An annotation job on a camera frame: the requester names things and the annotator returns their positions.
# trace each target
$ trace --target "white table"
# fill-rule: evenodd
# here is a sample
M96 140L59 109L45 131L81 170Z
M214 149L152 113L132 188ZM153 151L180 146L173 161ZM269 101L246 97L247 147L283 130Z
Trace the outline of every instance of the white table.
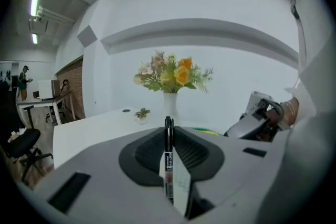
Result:
M51 110L50 110L50 106L52 106L54 108L57 124L62 125L62 121L61 121L61 118L59 116L59 111L58 111L57 104L59 102L62 102L66 97L70 97L70 106L71 106L72 117L73 117L73 120L75 120L76 116L75 116L75 112L73 110L74 106L73 106L73 103L72 103L72 92L71 91L62 92L59 97L55 97L53 99L34 98L32 100L17 101L16 106L18 107L19 115L21 117L22 122L25 124L25 126L28 126L28 125L27 125L27 121L26 121L26 117L25 117L24 108L27 108L31 105L33 105L35 108L48 107L49 108L49 113L50 113L50 118L51 118L51 121L53 122L53 117L51 117Z
M89 146L114 138L122 137L135 132L156 127L164 127L164 118L149 114L149 120L145 125L135 122L136 109L130 112L114 110L87 119L55 126L54 128L54 168L59 167L67 160L74 157ZM183 127L206 127L197 122L183 121Z

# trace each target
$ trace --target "ceiling light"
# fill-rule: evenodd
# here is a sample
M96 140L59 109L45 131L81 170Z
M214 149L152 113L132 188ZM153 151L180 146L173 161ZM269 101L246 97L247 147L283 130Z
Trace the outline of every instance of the ceiling light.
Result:
M36 34L32 34L31 36L33 37L33 43L37 44L37 35Z
M38 0L31 0L30 15L36 16Z

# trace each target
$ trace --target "wooden floor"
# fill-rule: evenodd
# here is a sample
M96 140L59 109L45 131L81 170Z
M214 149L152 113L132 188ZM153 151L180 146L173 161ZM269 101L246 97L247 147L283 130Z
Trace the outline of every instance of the wooden floor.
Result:
M63 117L63 115L60 115L62 123L73 121L71 112L69 112L64 108L62 108L60 111L63 111L65 113L65 117ZM54 126L57 125L55 117L54 117L55 123L52 123L50 118L46 123L46 114L49 113L48 108L33 108L31 112L34 128L39 129L41 132L41 136L37 141L37 143L35 144L35 147L38 147L42 151L42 154L52 153L53 152L52 139L54 135ZM12 175L13 179L15 181L20 181L21 174L23 172L23 167L20 164L20 162L17 161L15 164L13 164L14 162L13 158L8 159L7 156L4 154L4 152L2 152L1 155L4 157L4 161L7 164L8 170ZM48 157L46 159L37 162L36 165L45 175L54 169L54 163L51 157ZM28 174L26 176L26 180L29 182L29 187L33 189L42 177L43 176L40 175L37 169L32 166L29 169Z

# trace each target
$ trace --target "ceiling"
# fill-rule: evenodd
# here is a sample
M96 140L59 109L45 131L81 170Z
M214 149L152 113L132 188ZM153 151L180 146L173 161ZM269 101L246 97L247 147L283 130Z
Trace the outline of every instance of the ceiling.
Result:
M6 29L15 35L30 35L29 17L31 0L12 0L7 12ZM38 5L70 19L77 20L89 4L83 0L39 0ZM72 26L49 20L45 35L38 38L39 45L58 46L61 40L71 31Z

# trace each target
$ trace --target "brown pants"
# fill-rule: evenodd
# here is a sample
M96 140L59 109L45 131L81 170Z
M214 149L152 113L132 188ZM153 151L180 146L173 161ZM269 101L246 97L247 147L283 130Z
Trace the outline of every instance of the brown pants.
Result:
M21 90L21 98L22 101L25 101L27 99L27 89Z

